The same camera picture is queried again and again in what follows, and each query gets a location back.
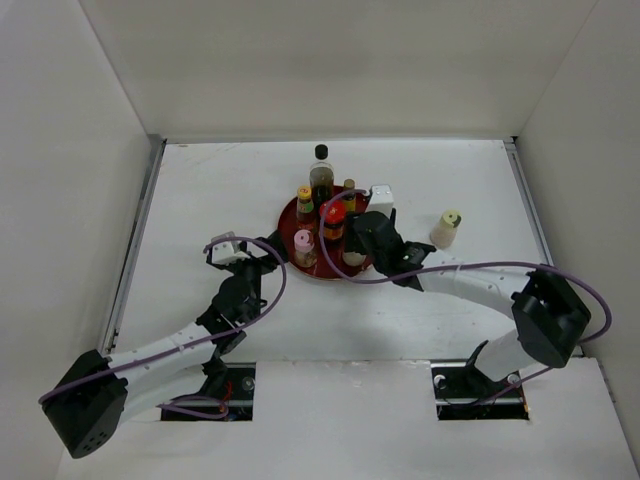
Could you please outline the small yellow label bottle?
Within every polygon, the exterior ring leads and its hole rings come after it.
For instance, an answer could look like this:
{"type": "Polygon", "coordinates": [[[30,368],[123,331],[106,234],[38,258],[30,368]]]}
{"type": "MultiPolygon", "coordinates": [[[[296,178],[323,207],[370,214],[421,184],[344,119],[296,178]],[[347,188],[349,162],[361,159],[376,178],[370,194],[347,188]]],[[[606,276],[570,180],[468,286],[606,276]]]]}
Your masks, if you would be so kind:
{"type": "Polygon", "coordinates": [[[344,180],[343,191],[345,192],[345,195],[342,197],[342,203],[347,213],[356,211],[357,202],[355,188],[356,184],[352,178],[347,178],[344,180]]]}

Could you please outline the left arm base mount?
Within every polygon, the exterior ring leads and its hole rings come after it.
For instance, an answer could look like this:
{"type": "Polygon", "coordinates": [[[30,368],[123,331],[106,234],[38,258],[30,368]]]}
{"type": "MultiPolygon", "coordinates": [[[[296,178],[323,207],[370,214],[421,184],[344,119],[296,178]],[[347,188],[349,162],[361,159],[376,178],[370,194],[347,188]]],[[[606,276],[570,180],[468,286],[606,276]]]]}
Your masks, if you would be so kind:
{"type": "Polygon", "coordinates": [[[193,394],[162,409],[162,422],[248,422],[253,419],[257,367],[255,362],[224,363],[205,368],[206,380],[193,394]]]}

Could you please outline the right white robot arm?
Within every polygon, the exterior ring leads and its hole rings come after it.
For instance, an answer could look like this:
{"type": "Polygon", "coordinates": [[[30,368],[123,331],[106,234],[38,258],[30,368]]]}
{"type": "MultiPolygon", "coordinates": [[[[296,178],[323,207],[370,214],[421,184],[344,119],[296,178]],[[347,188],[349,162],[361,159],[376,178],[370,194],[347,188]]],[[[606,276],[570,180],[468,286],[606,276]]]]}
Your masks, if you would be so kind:
{"type": "Polygon", "coordinates": [[[451,389],[483,396],[535,363],[563,368],[591,319],[567,280],[543,265],[518,271],[473,268],[432,245],[403,240],[394,219],[381,212],[356,215],[347,232],[348,245],[369,256],[393,284],[455,296],[513,321],[511,331],[482,341],[464,367],[447,378],[451,389]]]}

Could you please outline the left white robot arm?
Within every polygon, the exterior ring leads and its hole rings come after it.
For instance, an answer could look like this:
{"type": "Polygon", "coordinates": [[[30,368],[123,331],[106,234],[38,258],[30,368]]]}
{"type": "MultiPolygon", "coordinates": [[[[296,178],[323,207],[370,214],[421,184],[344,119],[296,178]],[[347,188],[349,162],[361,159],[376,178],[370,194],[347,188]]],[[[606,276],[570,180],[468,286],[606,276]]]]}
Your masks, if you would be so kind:
{"type": "Polygon", "coordinates": [[[68,454],[84,458],[129,418],[176,400],[214,398],[224,387],[223,356],[275,306],[263,298],[262,278],[288,261],[279,232],[250,239],[228,232],[205,247],[208,265],[229,272],[207,309],[181,330],[126,352],[81,354],[39,404],[68,454]]]}

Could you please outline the tall dark soy bottle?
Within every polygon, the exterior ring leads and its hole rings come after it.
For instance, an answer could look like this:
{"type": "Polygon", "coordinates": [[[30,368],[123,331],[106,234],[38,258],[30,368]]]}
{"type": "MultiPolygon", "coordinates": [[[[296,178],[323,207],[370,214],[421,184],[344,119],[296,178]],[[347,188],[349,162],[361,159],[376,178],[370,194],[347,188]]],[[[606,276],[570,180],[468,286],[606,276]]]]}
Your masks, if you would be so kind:
{"type": "Polygon", "coordinates": [[[333,197],[334,171],[328,162],[329,149],[325,144],[318,144],[314,148],[316,161],[309,171],[309,183],[312,190],[312,200],[319,208],[324,202],[333,197]]]}

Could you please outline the red lid sauce jar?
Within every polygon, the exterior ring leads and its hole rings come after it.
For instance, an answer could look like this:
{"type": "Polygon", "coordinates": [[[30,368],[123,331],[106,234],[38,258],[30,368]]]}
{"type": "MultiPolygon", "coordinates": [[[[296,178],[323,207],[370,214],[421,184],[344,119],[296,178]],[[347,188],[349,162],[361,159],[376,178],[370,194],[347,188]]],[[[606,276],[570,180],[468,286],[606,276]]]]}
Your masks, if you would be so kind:
{"type": "Polygon", "coordinates": [[[328,248],[336,247],[344,238],[346,209],[343,202],[336,200],[331,205],[324,202],[319,207],[319,215],[324,218],[321,232],[325,244],[328,248]]]}

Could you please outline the grey lid pepper shaker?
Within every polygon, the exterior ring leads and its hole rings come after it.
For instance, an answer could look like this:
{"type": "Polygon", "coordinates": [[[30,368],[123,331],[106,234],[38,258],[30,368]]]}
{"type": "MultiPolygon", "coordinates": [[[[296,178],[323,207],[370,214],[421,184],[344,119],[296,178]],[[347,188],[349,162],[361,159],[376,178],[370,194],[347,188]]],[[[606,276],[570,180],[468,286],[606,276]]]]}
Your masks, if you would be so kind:
{"type": "Polygon", "coordinates": [[[345,265],[350,267],[361,266],[366,260],[366,256],[355,251],[343,251],[342,261],[345,265]]]}

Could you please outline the pink lid spice shaker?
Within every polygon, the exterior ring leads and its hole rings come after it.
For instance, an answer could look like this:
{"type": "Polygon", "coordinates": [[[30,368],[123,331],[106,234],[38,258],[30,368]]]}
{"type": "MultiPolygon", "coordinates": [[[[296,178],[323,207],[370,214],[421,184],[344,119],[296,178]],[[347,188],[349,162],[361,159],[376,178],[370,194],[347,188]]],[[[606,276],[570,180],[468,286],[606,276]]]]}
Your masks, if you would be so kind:
{"type": "Polygon", "coordinates": [[[311,268],[317,263],[314,236],[306,229],[298,230],[294,237],[294,260],[301,268],[311,268]]]}

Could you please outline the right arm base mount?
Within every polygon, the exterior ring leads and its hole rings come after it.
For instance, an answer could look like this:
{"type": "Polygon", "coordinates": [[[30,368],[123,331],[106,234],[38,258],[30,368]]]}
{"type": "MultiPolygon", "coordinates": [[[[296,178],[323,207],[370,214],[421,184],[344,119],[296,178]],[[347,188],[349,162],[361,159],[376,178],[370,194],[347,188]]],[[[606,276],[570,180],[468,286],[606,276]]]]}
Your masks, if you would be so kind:
{"type": "Polygon", "coordinates": [[[490,380],[475,361],[487,341],[462,360],[431,364],[435,409],[440,421],[528,420],[529,412],[521,387],[502,393],[512,386],[508,379],[490,380]]]}

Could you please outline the yellow cap sauce bottle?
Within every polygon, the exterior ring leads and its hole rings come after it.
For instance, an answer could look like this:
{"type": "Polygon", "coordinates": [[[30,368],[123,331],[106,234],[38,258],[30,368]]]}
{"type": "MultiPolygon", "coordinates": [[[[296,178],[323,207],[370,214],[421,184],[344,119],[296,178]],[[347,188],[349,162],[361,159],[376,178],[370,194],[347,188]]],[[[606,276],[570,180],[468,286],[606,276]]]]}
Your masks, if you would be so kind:
{"type": "Polygon", "coordinates": [[[300,186],[297,190],[296,222],[299,230],[308,230],[312,234],[317,231],[317,215],[309,186],[300,186]]]}

